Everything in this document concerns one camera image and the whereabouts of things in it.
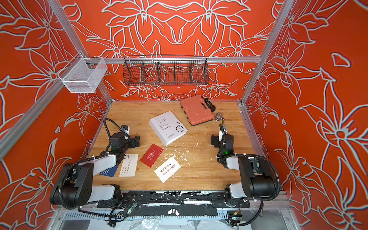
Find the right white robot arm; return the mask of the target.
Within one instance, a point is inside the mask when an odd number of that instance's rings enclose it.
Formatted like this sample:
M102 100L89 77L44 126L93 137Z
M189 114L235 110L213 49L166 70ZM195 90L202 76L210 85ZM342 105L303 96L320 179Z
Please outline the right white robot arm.
M270 201L279 195L281 182L275 166L264 156L236 153L234 136L225 126L219 125L219 135L212 135L210 143L218 148L217 163L240 173L240 182L226 185L226 198Z

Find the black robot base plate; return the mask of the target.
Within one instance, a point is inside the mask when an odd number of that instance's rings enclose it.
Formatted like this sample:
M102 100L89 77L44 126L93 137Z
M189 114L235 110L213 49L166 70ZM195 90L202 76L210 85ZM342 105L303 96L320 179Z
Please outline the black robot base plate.
M242 198L230 198L224 191L204 190L162 190L162 191L122 191L123 197L130 196L132 200L142 205L208 205L213 208L249 208L250 202Z

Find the white photo album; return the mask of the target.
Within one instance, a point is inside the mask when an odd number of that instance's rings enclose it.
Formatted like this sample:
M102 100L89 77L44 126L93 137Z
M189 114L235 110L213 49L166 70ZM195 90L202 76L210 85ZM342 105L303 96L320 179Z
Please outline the white photo album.
M188 129L171 111L151 118L149 125L164 146L168 146L188 132Z

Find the red photo card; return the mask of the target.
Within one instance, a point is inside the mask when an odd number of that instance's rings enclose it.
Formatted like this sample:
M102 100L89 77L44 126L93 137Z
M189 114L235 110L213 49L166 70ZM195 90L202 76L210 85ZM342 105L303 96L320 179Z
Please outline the red photo card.
M151 168L160 155L163 152L163 148L152 144L149 149L145 152L145 154L141 157L140 162Z

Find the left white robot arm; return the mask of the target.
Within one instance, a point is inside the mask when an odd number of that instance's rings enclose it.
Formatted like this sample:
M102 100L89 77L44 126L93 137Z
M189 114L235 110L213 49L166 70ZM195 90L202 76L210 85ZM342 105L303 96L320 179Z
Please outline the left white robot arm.
M118 132L111 134L107 123L117 126ZM123 209L131 201L124 197L118 185L95 186L93 179L99 173L119 166L127 159L127 151L140 146L140 136L132 137L129 126L118 126L109 118L103 121L109 144L98 156L75 163L67 163L54 185L49 201L65 209L76 209L86 204L97 203L103 208Z

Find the white card red text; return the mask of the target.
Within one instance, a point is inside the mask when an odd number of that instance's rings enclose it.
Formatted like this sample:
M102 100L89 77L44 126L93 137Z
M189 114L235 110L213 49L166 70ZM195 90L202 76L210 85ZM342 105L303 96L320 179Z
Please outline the white card red text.
M158 176L162 183L165 183L170 177L172 177L179 169L181 165L177 162L174 157L169 158L156 170L155 174Z

